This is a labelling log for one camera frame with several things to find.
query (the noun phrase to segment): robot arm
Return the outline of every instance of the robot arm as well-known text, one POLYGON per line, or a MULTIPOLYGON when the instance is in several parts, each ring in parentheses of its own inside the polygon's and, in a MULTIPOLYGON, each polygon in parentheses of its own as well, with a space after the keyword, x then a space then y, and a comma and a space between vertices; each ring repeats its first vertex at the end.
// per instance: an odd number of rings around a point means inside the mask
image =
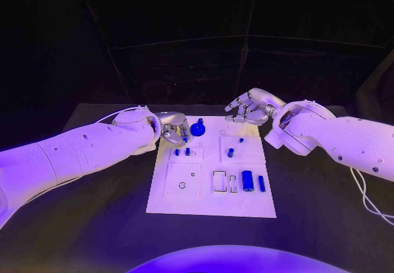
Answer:
POLYGON ((273 94, 253 88, 226 110, 240 107, 230 122, 262 125, 273 118, 266 141, 299 155, 321 146, 332 159, 363 172, 394 181, 394 127, 354 117, 337 118, 315 101, 286 104, 273 94))
POLYGON ((38 195, 114 165, 130 155, 156 149, 163 137, 191 140, 187 116, 153 114, 148 107, 114 113, 113 123, 83 126, 61 135, 0 152, 0 228, 19 207, 38 195))

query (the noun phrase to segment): robotic hand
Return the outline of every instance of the robotic hand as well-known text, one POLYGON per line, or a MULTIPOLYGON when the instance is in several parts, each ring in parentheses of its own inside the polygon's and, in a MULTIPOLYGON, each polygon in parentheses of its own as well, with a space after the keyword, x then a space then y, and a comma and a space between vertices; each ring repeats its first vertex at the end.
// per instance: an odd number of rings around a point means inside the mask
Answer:
POLYGON ((153 114, 139 106, 0 152, 0 228, 23 204, 130 155, 153 151, 159 137, 185 145, 192 137, 187 116, 179 112, 153 114), (111 124, 100 123, 116 114, 111 124))
POLYGON ((253 88, 231 102, 230 122, 262 125, 273 118, 266 141, 306 156, 321 146, 332 159, 351 168, 394 181, 394 127, 354 117, 337 118, 315 101, 286 104, 272 93, 253 88))

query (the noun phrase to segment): white board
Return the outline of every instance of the white board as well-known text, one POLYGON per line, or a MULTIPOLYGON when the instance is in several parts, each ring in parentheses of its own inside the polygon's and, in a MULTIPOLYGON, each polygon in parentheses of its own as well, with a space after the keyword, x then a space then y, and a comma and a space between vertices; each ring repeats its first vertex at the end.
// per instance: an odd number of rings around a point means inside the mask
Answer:
POLYGON ((161 140, 146 212, 276 218, 257 126, 230 123, 224 117, 187 117, 191 125, 202 118, 207 131, 184 147, 161 140), (243 171, 253 172, 251 192, 243 190, 243 171), (264 192, 259 176, 264 177, 264 192))

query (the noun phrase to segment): dark tabletop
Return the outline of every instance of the dark tabletop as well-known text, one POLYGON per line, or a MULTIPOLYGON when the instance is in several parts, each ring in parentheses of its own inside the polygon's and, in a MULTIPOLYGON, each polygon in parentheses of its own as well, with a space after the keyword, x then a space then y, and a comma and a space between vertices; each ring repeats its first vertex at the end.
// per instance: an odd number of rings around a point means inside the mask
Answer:
MULTIPOLYGON (((64 131, 129 105, 80 104, 64 131)), ((152 105, 153 112, 227 115, 224 106, 152 105)), ((264 136, 272 125, 260 126, 264 136)), ((370 213, 350 168, 321 148, 308 156, 266 142, 277 218, 148 214, 158 150, 35 199, 0 231, 0 267, 29 272, 126 272, 176 250, 270 247, 353 272, 394 272, 394 226, 370 213)), ((394 214, 394 184, 365 175, 368 196, 394 214)))

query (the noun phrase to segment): table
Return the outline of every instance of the table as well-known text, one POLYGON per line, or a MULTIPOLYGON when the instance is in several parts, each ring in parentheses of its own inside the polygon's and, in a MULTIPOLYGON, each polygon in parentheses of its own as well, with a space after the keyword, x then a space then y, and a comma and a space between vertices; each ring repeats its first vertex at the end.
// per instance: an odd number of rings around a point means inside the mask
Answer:
MULTIPOLYGON (((80 104, 64 131, 129 106, 80 104)), ((227 115, 224 106, 149 107, 153 112, 227 115)), ((260 126, 262 136, 270 128, 260 126)), ((158 151, 148 152, 22 207, 0 231, 0 268, 126 272, 191 247, 251 245, 305 255, 353 272, 393 272, 394 227, 365 210, 350 168, 321 148, 303 157, 285 147, 263 145, 276 219, 148 214, 158 151)), ((393 182, 365 178, 373 201, 394 214, 393 182)))

